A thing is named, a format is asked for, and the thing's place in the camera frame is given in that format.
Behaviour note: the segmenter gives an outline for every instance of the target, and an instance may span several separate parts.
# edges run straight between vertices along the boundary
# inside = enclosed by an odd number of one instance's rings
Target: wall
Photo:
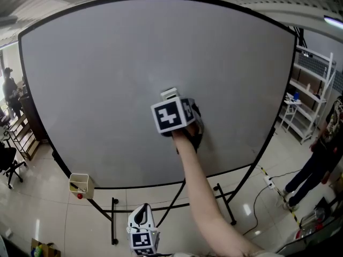
[[[304,30],[304,39],[307,47],[327,57],[333,53],[333,59],[337,62],[337,70],[343,69],[343,44],[324,35]]]
[[[3,55],[4,67],[10,67],[13,69],[13,72],[11,72],[11,77],[13,77],[17,85],[21,84],[23,72],[21,71],[18,44],[14,44],[3,49]]]

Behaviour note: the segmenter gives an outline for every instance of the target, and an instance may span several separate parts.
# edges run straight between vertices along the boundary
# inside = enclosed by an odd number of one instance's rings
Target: cardboard box
[[[59,250],[55,250],[54,248],[35,239],[32,239],[31,241],[31,251],[39,245],[42,245],[43,257],[61,257],[61,252]]]

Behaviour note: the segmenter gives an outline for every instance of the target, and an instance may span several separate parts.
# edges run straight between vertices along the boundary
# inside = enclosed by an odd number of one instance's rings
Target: black frame
[[[128,0],[95,0],[95,1],[88,2],[88,3],[80,4],[80,5],[71,7],[69,9],[57,12],[57,13],[51,15],[51,16],[48,16],[48,17],[38,21],[37,23],[33,24],[29,28],[27,28],[24,31],[19,33],[19,35],[18,35],[18,42],[19,42],[19,54],[20,54],[21,68],[23,70],[24,80],[25,80],[25,84],[26,84],[26,87],[27,87],[28,94],[31,97],[32,97],[32,94],[31,94],[31,90],[30,90],[29,83],[28,83],[28,80],[27,80],[26,71],[25,71],[25,65],[24,65],[24,60],[23,60],[23,51],[22,51],[22,47],[21,47],[21,38],[24,35],[26,35],[27,33],[29,33],[30,31],[32,31],[32,30],[42,26],[43,24],[45,24],[45,23],[47,23],[49,21],[52,21],[52,20],[54,20],[56,18],[59,18],[59,17],[61,17],[63,15],[66,15],[66,14],[69,14],[69,13],[72,13],[72,12],[75,12],[75,11],[78,11],[78,10],[81,10],[81,9],[85,9],[85,8],[88,8],[88,7],[92,7],[92,6],[96,6],[96,5],[102,5],[102,4],[107,4],[107,3],[113,3],[113,2],[119,2],[119,1],[128,1]],[[290,81],[290,78],[291,78],[291,75],[292,75],[294,58],[295,58],[295,50],[296,50],[296,40],[297,40],[297,38],[296,38],[296,33],[293,30],[289,29],[285,25],[283,25],[283,24],[281,24],[281,23],[279,23],[279,22],[277,22],[277,21],[275,21],[275,20],[273,20],[273,19],[271,19],[271,18],[269,18],[269,17],[267,17],[267,16],[265,16],[263,14],[260,14],[260,13],[258,13],[256,11],[253,11],[253,10],[248,9],[246,7],[242,7],[242,6],[239,6],[239,5],[236,5],[236,4],[232,4],[232,3],[229,3],[229,2],[225,2],[225,1],[221,1],[221,0],[186,0],[186,1],[202,2],[202,3],[207,3],[207,4],[212,4],[212,5],[217,5],[217,6],[222,6],[222,7],[226,7],[226,8],[229,8],[229,9],[237,10],[237,11],[240,11],[240,12],[243,12],[243,13],[255,16],[257,18],[263,19],[263,20],[265,20],[265,21],[267,21],[267,22],[269,22],[269,23],[271,23],[271,24],[273,24],[275,26],[278,26],[278,27],[284,29],[285,31],[291,33],[294,36],[294,50],[293,50],[292,64],[290,66],[287,84],[285,85],[285,91],[284,91],[283,99],[285,98],[286,93],[287,93],[287,87],[288,87],[288,84],[289,84],[289,81]],[[279,114],[280,114],[280,111],[281,111],[281,107],[282,107],[283,99],[281,100],[278,113],[275,116],[275,120],[273,122],[273,125],[271,126],[270,132],[269,132],[269,134],[268,134],[268,136],[267,136],[267,138],[266,138],[266,140],[265,140],[261,150],[259,151],[258,155],[256,156],[254,162],[251,163],[251,164],[248,164],[248,165],[244,165],[244,166],[242,166],[240,168],[236,168],[234,170],[228,170],[228,171],[225,171],[225,172],[221,172],[221,173],[217,173],[217,174],[214,174],[214,175],[207,176],[207,177],[213,177],[213,176],[217,176],[217,175],[220,175],[220,174],[228,173],[228,172],[231,172],[231,171],[235,171],[235,170],[242,169],[242,168],[250,166],[250,169],[244,175],[244,177],[240,181],[238,187],[234,191],[227,192],[227,193],[223,193],[221,191],[221,195],[216,196],[216,198],[223,198],[223,200],[225,201],[225,204],[226,204],[227,207],[228,207],[228,203],[232,200],[232,198],[237,194],[237,192],[240,190],[240,188],[243,186],[243,184],[247,181],[247,179],[249,178],[250,174],[252,173],[252,171],[256,167],[259,159],[263,155],[265,149],[267,148],[267,145],[269,144],[269,142],[270,142],[270,140],[271,140],[271,138],[272,138],[272,136],[274,134],[274,131],[275,131],[274,126],[275,126],[275,123],[276,123],[276,121],[277,121],[277,119],[279,117]],[[49,137],[49,135],[48,135],[48,133],[47,133],[43,123],[42,123],[42,120],[41,120],[41,118],[40,118],[40,116],[39,116],[39,114],[37,112],[37,108],[36,108],[36,106],[34,104],[34,100],[33,100],[33,108],[34,108],[34,112],[37,115],[38,121],[40,122],[41,126],[43,127],[43,130],[44,130],[45,134],[47,135],[48,141],[49,141],[49,143],[50,143],[50,145],[51,145],[51,147],[52,147],[52,149],[54,151],[53,152],[54,153],[53,156],[54,156],[57,164],[63,170],[63,172],[66,174],[66,176],[69,178],[70,175],[71,175],[71,171],[65,165],[65,163],[62,160],[62,158],[58,154],[56,148],[54,147],[54,144],[52,143],[52,141],[51,141],[51,139],[50,139],[50,137]],[[166,184],[158,184],[158,185],[137,186],[137,187],[96,187],[95,189],[110,190],[110,189],[130,189],[130,188],[156,187],[156,186],[179,184],[181,182],[182,181],[180,180],[179,182],[166,183]],[[130,213],[130,212],[133,212],[133,210],[114,210],[114,202],[112,202],[112,209],[111,210],[103,210],[103,209],[101,209],[93,200],[89,200],[89,202],[102,215],[104,215],[107,219],[109,219],[111,221],[112,225],[114,224],[114,213]],[[172,208],[185,207],[185,206],[188,206],[188,205],[189,205],[189,203],[182,204],[182,205],[176,205],[176,206],[170,205],[169,207],[154,208],[152,210],[153,211],[156,211],[156,210],[166,210],[166,209],[172,209]],[[112,233],[112,244],[113,243],[114,243],[114,234]]]

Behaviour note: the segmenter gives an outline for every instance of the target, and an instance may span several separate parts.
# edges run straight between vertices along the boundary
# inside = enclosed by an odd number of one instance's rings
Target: person
[[[315,188],[320,182],[326,184],[330,173],[343,155],[342,125],[343,96],[340,96],[335,100],[318,137],[310,146],[313,152],[311,158],[283,190],[283,196],[286,197],[305,181],[299,191],[284,203],[285,209],[297,210],[299,202],[310,190]]]
[[[4,70],[4,83],[2,85],[2,90],[5,96],[5,101],[7,102],[7,105],[13,109],[18,119],[21,116],[20,111],[23,111],[23,107],[21,106],[21,103],[19,102],[19,94],[18,92],[20,89],[16,85],[14,79],[11,77],[11,72],[13,69],[7,67]]]
[[[191,135],[194,134],[194,130],[194,128],[187,128]],[[265,252],[225,221],[200,166],[193,144],[181,130],[172,131],[172,136],[183,164],[193,218],[212,250],[218,256],[227,257],[280,256]]]

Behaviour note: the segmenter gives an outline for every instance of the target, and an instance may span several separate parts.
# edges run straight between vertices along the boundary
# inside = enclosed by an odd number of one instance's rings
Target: black cable
[[[249,229],[247,232],[245,232],[243,235],[246,235],[249,231],[251,231],[251,230],[253,230],[254,228],[257,227],[257,225],[258,225],[258,219],[257,219],[256,213],[255,213],[255,204],[256,204],[257,197],[258,197],[258,196],[261,194],[261,192],[262,192],[263,190],[265,190],[267,187],[269,187],[269,186],[266,186],[265,188],[263,188],[263,189],[257,194],[257,196],[256,196],[256,198],[255,198],[255,201],[253,202],[253,215],[254,215],[255,218],[256,218],[256,225],[255,225],[253,228]]]
[[[176,199],[178,198],[178,196],[180,195],[180,193],[182,192],[184,185],[186,184],[186,179],[183,179],[182,181],[182,185],[180,187],[180,189],[178,190],[177,194],[175,195],[174,199],[172,200],[172,202],[170,203],[168,209],[166,210],[165,214],[163,215],[162,219],[160,220],[160,222],[157,224],[157,228],[160,226],[160,224],[162,224],[162,222],[164,221],[164,219],[166,218],[167,214],[169,213],[169,211],[171,210],[173,204],[175,203]]]
[[[291,172],[289,172],[289,173],[285,173],[285,174],[283,174],[283,175],[277,175],[277,176],[273,176],[273,177],[271,177],[271,178],[270,178],[270,180],[271,180],[271,179],[273,179],[273,178],[276,178],[276,177],[285,176],[285,175],[287,175],[287,174],[296,173],[296,172],[298,172],[298,171],[301,171],[301,169],[300,169],[300,170],[297,170],[297,171],[291,171]]]

